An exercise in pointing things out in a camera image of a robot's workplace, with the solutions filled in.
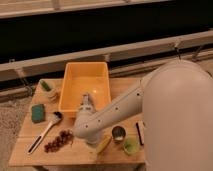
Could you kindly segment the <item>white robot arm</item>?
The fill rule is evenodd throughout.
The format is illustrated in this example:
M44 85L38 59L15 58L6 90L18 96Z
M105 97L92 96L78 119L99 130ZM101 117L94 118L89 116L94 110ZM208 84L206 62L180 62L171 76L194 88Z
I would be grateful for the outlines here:
M213 171L213 77L198 64L169 62L141 78L97 113L78 113L74 135L143 115L147 171Z

